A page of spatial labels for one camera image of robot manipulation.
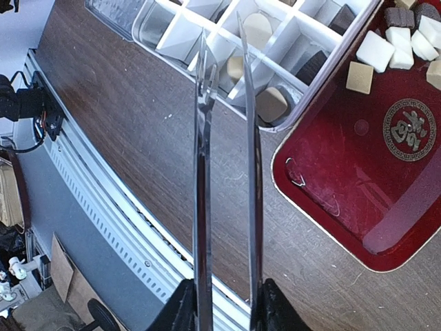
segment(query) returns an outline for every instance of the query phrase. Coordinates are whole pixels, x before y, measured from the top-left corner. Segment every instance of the circular gold emblem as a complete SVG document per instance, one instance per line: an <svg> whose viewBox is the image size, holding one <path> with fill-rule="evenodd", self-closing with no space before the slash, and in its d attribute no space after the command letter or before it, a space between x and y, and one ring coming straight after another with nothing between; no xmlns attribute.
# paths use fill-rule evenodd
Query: circular gold emblem
<svg viewBox="0 0 441 331"><path fill-rule="evenodd" d="M383 136L388 149L400 160L421 160L435 144L435 117L421 101L400 100L386 113Z"/></svg>

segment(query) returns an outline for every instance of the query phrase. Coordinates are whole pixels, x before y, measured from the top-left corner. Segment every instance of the cardboard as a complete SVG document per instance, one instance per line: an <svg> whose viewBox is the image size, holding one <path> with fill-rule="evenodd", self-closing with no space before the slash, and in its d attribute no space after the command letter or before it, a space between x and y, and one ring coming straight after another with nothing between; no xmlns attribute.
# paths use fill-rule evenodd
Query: cardboard
<svg viewBox="0 0 441 331"><path fill-rule="evenodd" d="M61 299L72 306L73 310L75 310L84 323L89 324L93 322L87 305L90 299L96 299L107 307L86 278L81 274L81 271L75 266L55 234L52 237L52 260L50 269L52 281ZM120 329L127 331L127 328L115 315L114 318L118 322Z"/></svg>

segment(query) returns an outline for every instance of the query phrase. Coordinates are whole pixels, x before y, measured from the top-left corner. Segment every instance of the wooden tabletop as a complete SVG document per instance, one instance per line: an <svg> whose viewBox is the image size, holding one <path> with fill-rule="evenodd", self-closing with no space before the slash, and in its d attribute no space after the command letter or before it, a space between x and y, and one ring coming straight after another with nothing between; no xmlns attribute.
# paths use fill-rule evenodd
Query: wooden tabletop
<svg viewBox="0 0 441 331"><path fill-rule="evenodd" d="M106 161L191 249L193 84L106 28L84 0L56 1L37 61ZM265 276L315 330L437 330L440 236L399 270L366 270L273 186L270 161L283 135L262 133ZM218 103L212 121L214 272L244 299L247 199L246 125Z"/></svg>

